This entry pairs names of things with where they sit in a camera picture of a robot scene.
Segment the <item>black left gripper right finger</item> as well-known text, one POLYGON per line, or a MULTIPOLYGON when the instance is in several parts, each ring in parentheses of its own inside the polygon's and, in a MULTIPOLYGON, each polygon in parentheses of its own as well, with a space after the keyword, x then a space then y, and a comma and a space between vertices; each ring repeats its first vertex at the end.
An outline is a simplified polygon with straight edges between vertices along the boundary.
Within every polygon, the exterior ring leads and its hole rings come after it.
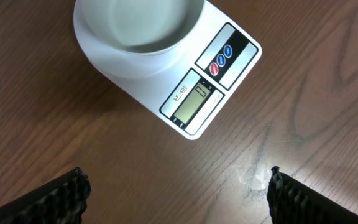
POLYGON ((267 201, 273 224, 358 224, 358 215, 271 168, 267 201))

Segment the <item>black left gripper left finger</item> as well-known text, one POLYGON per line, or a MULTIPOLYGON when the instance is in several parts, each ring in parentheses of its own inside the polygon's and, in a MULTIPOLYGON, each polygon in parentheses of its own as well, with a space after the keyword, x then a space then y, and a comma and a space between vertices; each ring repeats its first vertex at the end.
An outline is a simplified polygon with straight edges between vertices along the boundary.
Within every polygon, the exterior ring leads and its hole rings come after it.
POLYGON ((91 193, 88 176, 75 168, 0 207, 0 224, 81 224, 91 193))

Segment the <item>white digital kitchen scale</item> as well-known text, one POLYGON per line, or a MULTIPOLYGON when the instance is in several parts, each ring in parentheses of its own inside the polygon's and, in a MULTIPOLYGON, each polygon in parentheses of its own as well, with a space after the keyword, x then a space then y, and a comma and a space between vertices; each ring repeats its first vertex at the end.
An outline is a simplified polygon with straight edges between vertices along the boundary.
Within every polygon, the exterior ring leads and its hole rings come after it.
POLYGON ((262 56, 260 44, 210 2, 187 38, 155 55, 105 44, 91 31, 79 2, 73 25, 100 73, 190 140, 202 135, 262 56))

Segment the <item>grey round bowl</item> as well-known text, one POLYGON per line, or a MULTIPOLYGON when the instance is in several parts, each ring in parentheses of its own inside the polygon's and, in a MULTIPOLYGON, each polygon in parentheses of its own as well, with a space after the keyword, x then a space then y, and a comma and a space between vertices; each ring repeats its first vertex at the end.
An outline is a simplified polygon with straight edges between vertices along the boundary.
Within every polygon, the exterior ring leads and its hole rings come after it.
POLYGON ((79 0, 96 37, 115 49, 153 54, 172 48, 195 28, 205 0, 79 0))

